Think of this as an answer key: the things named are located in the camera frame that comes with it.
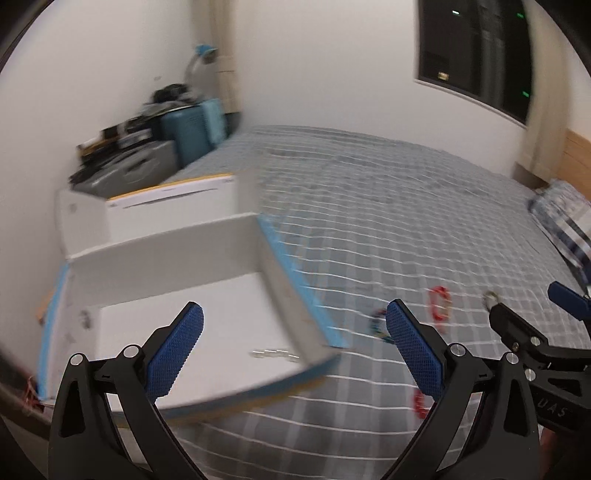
cardboard box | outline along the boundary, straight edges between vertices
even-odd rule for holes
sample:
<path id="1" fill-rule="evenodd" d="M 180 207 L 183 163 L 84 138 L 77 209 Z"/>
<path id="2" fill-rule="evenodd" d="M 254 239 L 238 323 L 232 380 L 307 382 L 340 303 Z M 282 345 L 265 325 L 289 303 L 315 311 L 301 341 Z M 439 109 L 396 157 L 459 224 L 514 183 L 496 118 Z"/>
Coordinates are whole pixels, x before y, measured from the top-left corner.
<path id="1" fill-rule="evenodd" d="M 65 190 L 57 218 L 67 264 L 47 314 L 38 381 L 57 395 L 69 358 L 111 358 L 142 345 L 188 301 L 203 334 L 173 389 L 167 420 L 241 410 L 305 388 L 345 344 L 258 214 L 255 171 L 146 189 L 104 201 Z M 285 349 L 300 358 L 256 358 Z M 114 412 L 121 412 L 110 396 Z"/>

window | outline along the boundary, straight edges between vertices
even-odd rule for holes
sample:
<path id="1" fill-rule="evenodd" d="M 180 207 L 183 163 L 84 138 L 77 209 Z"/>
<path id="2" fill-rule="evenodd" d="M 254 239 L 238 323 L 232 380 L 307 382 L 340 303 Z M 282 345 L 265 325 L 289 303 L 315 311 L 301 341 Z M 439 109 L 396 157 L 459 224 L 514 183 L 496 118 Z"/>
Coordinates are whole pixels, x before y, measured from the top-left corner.
<path id="1" fill-rule="evenodd" d="M 418 0 L 419 79 L 525 123 L 530 34 L 522 0 Z"/>

gray plaid bed sheet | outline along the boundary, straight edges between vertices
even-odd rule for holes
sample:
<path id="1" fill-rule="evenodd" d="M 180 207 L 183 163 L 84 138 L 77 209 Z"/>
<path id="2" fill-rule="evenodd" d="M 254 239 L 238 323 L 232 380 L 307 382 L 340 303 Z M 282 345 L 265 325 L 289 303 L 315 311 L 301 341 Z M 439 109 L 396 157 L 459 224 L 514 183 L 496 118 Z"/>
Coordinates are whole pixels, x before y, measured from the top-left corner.
<path id="1" fill-rule="evenodd" d="M 554 280 L 578 286 L 527 211 L 532 192 L 516 182 L 419 145 L 303 127 L 237 135 L 173 180 L 252 165 L 262 168 L 264 213 L 352 349 L 313 391 L 176 429 L 208 475 L 380 478 L 420 425 L 408 368 L 369 328 L 372 312 L 393 299 L 432 324 L 428 290 L 447 287 L 453 307 L 444 338 L 479 356 L 506 351 L 488 325 L 486 290 L 551 343 L 591 347 L 583 325 L 547 299 Z M 446 463 L 477 406 L 474 395 Z"/>

curtain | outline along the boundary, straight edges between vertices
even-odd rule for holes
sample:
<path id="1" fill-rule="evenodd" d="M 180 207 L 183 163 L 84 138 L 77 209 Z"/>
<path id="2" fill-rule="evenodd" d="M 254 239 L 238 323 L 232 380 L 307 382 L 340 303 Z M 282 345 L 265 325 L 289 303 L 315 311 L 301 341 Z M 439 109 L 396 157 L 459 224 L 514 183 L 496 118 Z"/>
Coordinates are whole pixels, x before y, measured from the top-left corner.
<path id="1" fill-rule="evenodd" d="M 567 41 L 534 0 L 524 0 L 533 61 L 532 98 L 518 163 L 545 181 L 555 178 L 569 121 L 570 79 Z"/>
<path id="2" fill-rule="evenodd" d="M 194 0 L 200 43 L 218 49 L 216 61 L 220 100 L 226 113 L 241 111 L 235 55 L 235 0 Z"/>

headboard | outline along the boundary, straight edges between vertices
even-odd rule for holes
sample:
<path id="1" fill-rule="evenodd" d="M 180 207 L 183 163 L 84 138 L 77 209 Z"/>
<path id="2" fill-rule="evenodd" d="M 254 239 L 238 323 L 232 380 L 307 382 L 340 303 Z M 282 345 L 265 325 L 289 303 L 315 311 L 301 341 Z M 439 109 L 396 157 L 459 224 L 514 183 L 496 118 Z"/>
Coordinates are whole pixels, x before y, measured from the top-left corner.
<path id="1" fill-rule="evenodd" d="M 557 177 L 591 200 L 591 142 L 571 130 L 567 131 Z"/>

